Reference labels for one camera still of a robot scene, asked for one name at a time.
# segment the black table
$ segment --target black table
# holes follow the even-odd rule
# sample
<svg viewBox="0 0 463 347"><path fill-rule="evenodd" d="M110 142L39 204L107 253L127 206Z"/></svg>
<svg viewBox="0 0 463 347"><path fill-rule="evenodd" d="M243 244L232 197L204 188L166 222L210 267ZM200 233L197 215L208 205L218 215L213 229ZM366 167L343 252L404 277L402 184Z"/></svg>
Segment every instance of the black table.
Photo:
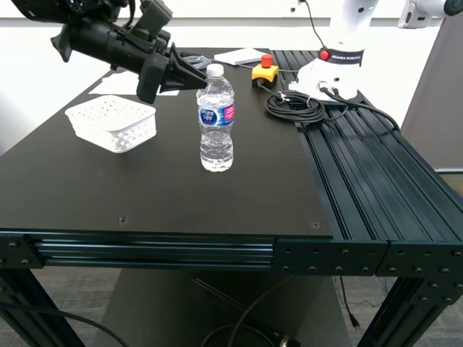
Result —
<svg viewBox="0 0 463 347"><path fill-rule="evenodd" d="M314 57L273 54L282 69ZM200 164L193 91L158 98L158 134L128 153L76 138L64 110L99 81L0 158L1 300L54 307L28 270L53 265L397 276L359 346L412 346L463 294L462 199L374 113L295 126L265 113L249 70L225 75L224 173ZM31 346L82 346L65 319L1 315Z"/></svg>

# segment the water bottle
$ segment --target water bottle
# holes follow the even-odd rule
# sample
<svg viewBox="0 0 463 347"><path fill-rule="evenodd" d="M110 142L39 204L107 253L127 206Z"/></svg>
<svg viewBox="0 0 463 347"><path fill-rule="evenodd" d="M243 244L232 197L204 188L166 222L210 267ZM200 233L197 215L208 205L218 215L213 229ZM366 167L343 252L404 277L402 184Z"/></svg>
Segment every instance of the water bottle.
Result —
<svg viewBox="0 0 463 347"><path fill-rule="evenodd" d="M230 131L234 120L234 91L224 78L222 65L209 65L206 74L207 87L196 93L201 163L206 170L221 172L229 169L233 163Z"/></svg>

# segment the red button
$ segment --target red button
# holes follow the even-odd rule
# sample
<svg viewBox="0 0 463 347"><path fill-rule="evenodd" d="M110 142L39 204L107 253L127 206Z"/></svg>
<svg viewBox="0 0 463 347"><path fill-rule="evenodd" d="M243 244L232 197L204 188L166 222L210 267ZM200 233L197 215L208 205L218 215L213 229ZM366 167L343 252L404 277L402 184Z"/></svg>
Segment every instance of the red button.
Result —
<svg viewBox="0 0 463 347"><path fill-rule="evenodd" d="M328 51L321 51L320 52L320 58L322 60L328 60L328 59L330 59L330 53Z"/></svg>
<svg viewBox="0 0 463 347"><path fill-rule="evenodd" d="M273 57L271 54L264 54L262 56L262 67L269 68L272 66Z"/></svg>

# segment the power cord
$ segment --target power cord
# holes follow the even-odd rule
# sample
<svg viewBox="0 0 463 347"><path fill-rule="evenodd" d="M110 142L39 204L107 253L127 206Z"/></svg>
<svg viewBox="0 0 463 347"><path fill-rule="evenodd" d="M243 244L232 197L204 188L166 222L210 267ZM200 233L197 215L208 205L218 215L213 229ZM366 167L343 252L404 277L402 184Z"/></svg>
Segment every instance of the power cord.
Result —
<svg viewBox="0 0 463 347"><path fill-rule="evenodd" d="M325 47L325 43L323 43L323 40L321 39L321 37L320 37L319 34L317 33L317 30L315 29L315 24L313 24L312 11L310 11L309 1L308 1L308 0L299 0L299 1L305 2L305 4L307 5L307 9L309 10L310 23L312 23L313 32L315 33L315 35L317 36L318 40L320 41L321 46L322 46L322 47Z"/></svg>
<svg viewBox="0 0 463 347"><path fill-rule="evenodd" d="M224 329L228 329L230 327L234 327L234 324L228 324L228 325L224 325L223 327L218 327L217 329L211 331L209 333L209 335L207 335L203 342L201 343L200 347L206 347L208 341L216 334L218 333L219 331L222 331ZM244 329L248 329L250 331L253 331L254 333L258 334L261 338L263 338L267 344L270 346L270 347L275 347L275 345L273 344L273 342L271 341L270 338L267 337L266 334L262 333L261 331L255 329L254 327L250 327L249 325L241 325L241 327L243 327Z"/></svg>
<svg viewBox="0 0 463 347"><path fill-rule="evenodd" d="M342 279L342 276L339 276L339 279L341 280L342 295L344 297L344 306L346 307L347 313L349 314L349 318L350 318L350 321L352 323L352 326L355 329L360 329L359 321L355 318L355 316L352 314L352 312L350 312L349 304L347 303L346 289L344 288L344 280Z"/></svg>
<svg viewBox="0 0 463 347"><path fill-rule="evenodd" d="M234 342L234 339L236 338L237 336L237 333L238 333L238 329L239 329L239 326L243 323L243 321L245 320L246 316L252 311L252 309L254 309L254 307L256 307L262 300L264 300L265 297L267 297L269 294L271 294L272 292L274 292L276 289L284 286L285 284L287 284L290 280L292 280L294 278L294 276L289 276L288 278L285 278L284 280L282 280L281 282L278 282L275 286L273 286L272 288L268 289L265 293L263 293L262 295L260 295L256 300L254 300L254 302L249 305L249 307L243 312L243 314L241 315L241 317L238 319L238 322L236 323L236 325L234 326L234 329L233 331L231 332L232 334L230 335L230 339L229 339L229 342L228 342L228 345L227 347L233 347L233 342Z"/></svg>
<svg viewBox="0 0 463 347"><path fill-rule="evenodd" d="M389 123L392 124L393 126L393 129L400 132L400 127L399 125L397 124L397 122L394 120L394 118L392 118L391 116L389 116L386 112L382 111L382 110L378 110L377 108L374 108L372 106L369 106L369 105L365 105L363 103L353 103L351 101L348 101L348 100L345 100L343 99L341 96L339 96L339 93L337 90L334 90L334 93L331 93L327 87L322 87L320 89L322 92L324 92L327 96L329 96L330 98L332 98L333 100L336 100L340 103L345 103L346 105L349 105L349 106L352 106L352 107L356 107L356 108L364 108L366 110L369 110L369 111L372 111L372 112L375 112L377 114L379 114L380 116L386 118Z"/></svg>
<svg viewBox="0 0 463 347"><path fill-rule="evenodd" d="M121 346L129 347L129 345L124 340L122 340L122 338L120 338L113 331L109 330L107 327L93 320L89 320L88 318L78 316L77 314L63 312L58 309L51 309L48 307L34 307L34 306L0 303L0 310L8 310L8 309L14 310L14 311L22 311L22 312L35 312L35 313L50 314L52 316L59 316L59 317L69 318L71 320L77 320L78 322L92 325L93 327L96 327L97 329L103 331L104 333L111 336L114 340L116 340Z"/></svg>

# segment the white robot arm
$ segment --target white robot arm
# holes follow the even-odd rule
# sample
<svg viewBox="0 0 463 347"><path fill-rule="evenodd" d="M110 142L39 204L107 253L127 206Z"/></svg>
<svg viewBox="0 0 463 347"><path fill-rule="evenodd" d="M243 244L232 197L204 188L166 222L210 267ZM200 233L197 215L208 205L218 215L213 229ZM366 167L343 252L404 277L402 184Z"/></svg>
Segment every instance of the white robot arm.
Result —
<svg viewBox="0 0 463 347"><path fill-rule="evenodd" d="M357 96L356 81L364 52L361 37L370 26L377 4L378 0L339 1L330 25L336 39L325 42L318 58L301 68L296 90L326 101L330 98L320 91L321 87L338 90L347 100ZM463 0L406 0L399 27L427 27L433 17L450 17L462 11Z"/></svg>

